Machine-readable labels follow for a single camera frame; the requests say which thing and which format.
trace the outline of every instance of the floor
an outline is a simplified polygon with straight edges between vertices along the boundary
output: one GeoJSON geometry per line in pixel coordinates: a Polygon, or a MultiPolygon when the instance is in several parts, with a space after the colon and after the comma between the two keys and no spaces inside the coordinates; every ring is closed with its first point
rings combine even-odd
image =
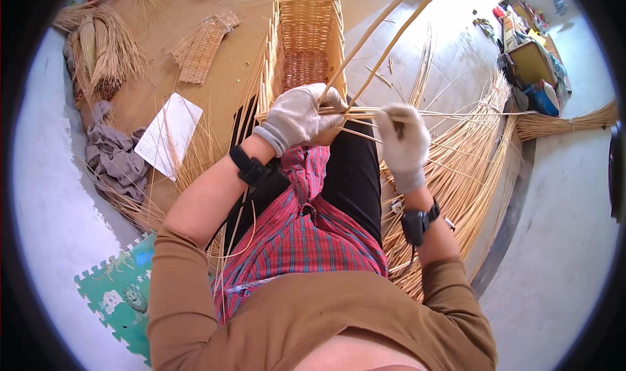
{"type": "MultiPolygon", "coordinates": [[[[146,79],[127,85],[116,97],[116,104],[126,109],[120,112],[117,122],[126,132],[150,122],[156,110],[155,101],[171,93],[175,80],[175,68],[165,53],[191,27],[224,8],[253,6],[241,12],[245,24],[231,34],[227,46],[220,47],[207,84],[178,86],[185,97],[203,108],[211,96],[213,109],[220,109],[215,112],[219,130],[228,136],[231,116],[243,91],[236,81],[246,76],[246,70],[239,67],[245,68],[245,62],[254,60],[258,52],[267,30],[264,17],[268,6],[261,5],[261,0],[170,1],[167,13],[147,31],[134,0],[111,0],[138,33],[150,61],[146,79]],[[178,21],[184,24],[171,24],[178,21]]],[[[346,54],[390,1],[342,0],[346,54]]],[[[406,0],[356,57],[362,59],[349,64],[346,76],[351,93],[364,80],[364,66],[374,64],[375,55],[420,1],[406,0]]],[[[498,51],[472,26],[471,12],[476,9],[479,17],[493,18],[491,6],[497,1],[434,0],[392,50],[395,73],[385,76],[393,77],[404,96],[409,96],[430,22],[436,53],[424,106],[461,74],[444,95],[433,101],[430,109],[451,112],[476,101],[498,51]]],[[[596,109],[614,95],[591,31],[581,16],[570,23],[562,31],[554,28],[551,32],[574,90],[565,109],[566,117],[596,109]]],[[[85,300],[77,296],[73,282],[75,274],[114,254],[137,233],[93,193],[93,186],[85,178],[81,159],[84,136],[78,113],[65,95],[68,77],[60,53],[62,44],[63,38],[56,32],[46,34],[29,75],[17,128],[16,157],[20,160],[14,163],[14,177],[24,256],[51,320],[87,369],[103,369],[104,364],[120,370],[141,369],[145,367],[143,359],[113,340],[110,329],[102,328],[85,300]],[[36,144],[34,134],[46,137],[45,148],[36,144]]],[[[401,101],[401,96],[375,79],[361,102],[377,106],[401,101]]],[[[497,341],[499,369],[551,369],[595,303],[617,234],[617,226],[608,215],[608,141],[607,131],[591,131],[550,136],[536,142],[534,167],[519,225],[501,266],[480,299],[497,341]]],[[[499,187],[512,186],[517,174],[515,166],[510,164],[499,187]]],[[[168,200],[171,203],[174,197],[171,190],[163,190],[163,204],[167,205],[168,200]]],[[[497,226],[491,221],[491,228],[481,234],[468,257],[468,275],[488,248],[491,232],[497,226]]]]}

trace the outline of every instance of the white work glove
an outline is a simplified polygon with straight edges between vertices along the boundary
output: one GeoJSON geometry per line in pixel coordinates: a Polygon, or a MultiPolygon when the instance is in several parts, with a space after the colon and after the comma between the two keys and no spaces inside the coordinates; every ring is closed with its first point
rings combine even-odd
{"type": "MultiPolygon", "coordinates": [[[[276,157],[280,157],[294,144],[309,142],[320,132],[341,125],[344,122],[341,114],[317,114],[319,97],[325,88],[324,83],[315,83],[282,93],[267,113],[267,121],[255,126],[252,133],[270,143],[276,151],[276,157]]],[[[334,87],[326,93],[324,103],[339,112],[348,108],[334,87]]]]}
{"type": "Polygon", "coordinates": [[[423,167],[431,137],[422,116],[412,106],[391,104],[376,115],[376,123],[382,137],[382,158],[393,175],[395,190],[404,194],[424,185],[423,167]]]}

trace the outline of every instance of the person's right hand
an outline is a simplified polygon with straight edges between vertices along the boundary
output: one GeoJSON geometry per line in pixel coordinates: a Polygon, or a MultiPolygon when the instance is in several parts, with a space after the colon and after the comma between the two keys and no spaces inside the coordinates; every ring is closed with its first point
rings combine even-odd
{"type": "Polygon", "coordinates": [[[424,185],[423,166],[431,137],[422,116],[412,106],[391,104],[376,115],[376,122],[382,137],[382,158],[393,175],[395,190],[404,194],[424,185]]]}

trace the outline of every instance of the gray cloth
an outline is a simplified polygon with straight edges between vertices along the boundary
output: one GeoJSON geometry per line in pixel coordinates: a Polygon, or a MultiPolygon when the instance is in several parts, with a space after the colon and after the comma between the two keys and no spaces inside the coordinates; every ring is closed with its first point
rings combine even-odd
{"type": "Polygon", "coordinates": [[[140,203],[148,185],[148,164],[133,148],[146,128],[137,129],[129,138],[104,125],[103,118],[112,106],[111,102],[101,101],[93,107],[93,124],[87,129],[87,164],[98,175],[96,185],[100,190],[111,195],[112,187],[117,194],[140,203]]]}

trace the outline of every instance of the woven basket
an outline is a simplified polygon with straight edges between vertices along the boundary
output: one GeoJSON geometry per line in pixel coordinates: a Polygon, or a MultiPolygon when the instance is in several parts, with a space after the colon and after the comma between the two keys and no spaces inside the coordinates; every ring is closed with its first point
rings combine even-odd
{"type": "MultiPolygon", "coordinates": [[[[261,64],[259,105],[262,122],[278,96],[303,84],[328,83],[344,61],[344,19],[339,0],[274,0],[261,64]]],[[[342,72],[333,83],[342,98],[348,91],[342,72]]],[[[313,143],[329,145],[339,128],[313,143]]]]}

